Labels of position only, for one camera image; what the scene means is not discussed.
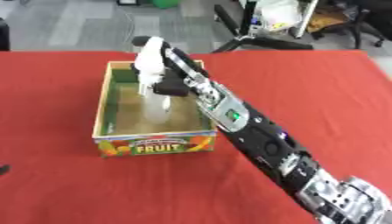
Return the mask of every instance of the fruit box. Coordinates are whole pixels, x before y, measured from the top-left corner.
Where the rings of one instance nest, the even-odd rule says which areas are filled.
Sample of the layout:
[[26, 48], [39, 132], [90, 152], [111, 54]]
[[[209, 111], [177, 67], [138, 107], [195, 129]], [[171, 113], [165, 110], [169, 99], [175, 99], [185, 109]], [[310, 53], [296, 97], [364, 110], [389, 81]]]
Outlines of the fruit box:
[[193, 95], [171, 98], [169, 120], [144, 118], [132, 62], [112, 61], [101, 89], [93, 139], [103, 157], [212, 151], [216, 128], [199, 111]]

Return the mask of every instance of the robotic arm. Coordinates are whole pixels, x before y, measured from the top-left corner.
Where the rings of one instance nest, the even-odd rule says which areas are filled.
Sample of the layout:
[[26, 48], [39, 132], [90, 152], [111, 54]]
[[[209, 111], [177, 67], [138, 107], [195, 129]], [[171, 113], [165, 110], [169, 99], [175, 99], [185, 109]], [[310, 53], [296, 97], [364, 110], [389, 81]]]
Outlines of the robotic arm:
[[[150, 40], [150, 37], [136, 37], [133, 44], [145, 46]], [[157, 53], [160, 53], [164, 65], [182, 80], [182, 89], [197, 95], [199, 109], [218, 125], [235, 148], [320, 223], [392, 223], [387, 195], [360, 178], [335, 179], [306, 148], [268, 117], [223, 85], [210, 80], [207, 71], [184, 52], [162, 39], [161, 43]], [[170, 83], [165, 85], [164, 82], [153, 87], [155, 93], [183, 95], [178, 86], [170, 89]]]

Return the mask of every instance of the red tablecloth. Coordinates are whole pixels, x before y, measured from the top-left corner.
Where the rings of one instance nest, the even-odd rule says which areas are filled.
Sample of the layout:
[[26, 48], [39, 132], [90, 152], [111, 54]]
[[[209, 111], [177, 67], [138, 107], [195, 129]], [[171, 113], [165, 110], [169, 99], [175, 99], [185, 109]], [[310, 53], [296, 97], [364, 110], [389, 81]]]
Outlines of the red tablecloth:
[[[335, 177], [392, 196], [392, 85], [361, 52], [196, 55]], [[314, 223], [222, 136], [206, 153], [103, 159], [102, 77], [122, 52], [0, 53], [2, 224]]]

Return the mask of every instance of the box label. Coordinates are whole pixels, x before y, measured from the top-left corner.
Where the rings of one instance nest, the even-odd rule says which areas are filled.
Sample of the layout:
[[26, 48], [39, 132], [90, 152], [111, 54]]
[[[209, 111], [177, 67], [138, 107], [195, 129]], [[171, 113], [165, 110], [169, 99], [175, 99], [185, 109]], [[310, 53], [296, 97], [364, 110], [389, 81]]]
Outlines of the box label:
[[103, 156], [165, 154], [190, 151], [211, 151], [214, 136], [171, 137], [153, 136], [133, 140], [102, 140], [99, 148]]

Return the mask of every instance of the white bag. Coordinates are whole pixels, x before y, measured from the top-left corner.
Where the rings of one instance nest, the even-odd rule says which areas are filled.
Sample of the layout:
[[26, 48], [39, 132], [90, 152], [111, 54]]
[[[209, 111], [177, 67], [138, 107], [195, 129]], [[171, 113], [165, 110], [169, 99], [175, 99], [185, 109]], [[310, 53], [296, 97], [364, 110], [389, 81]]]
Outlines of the white bag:
[[279, 32], [296, 26], [302, 20], [297, 0], [259, 0], [255, 14], [261, 20], [261, 32]]

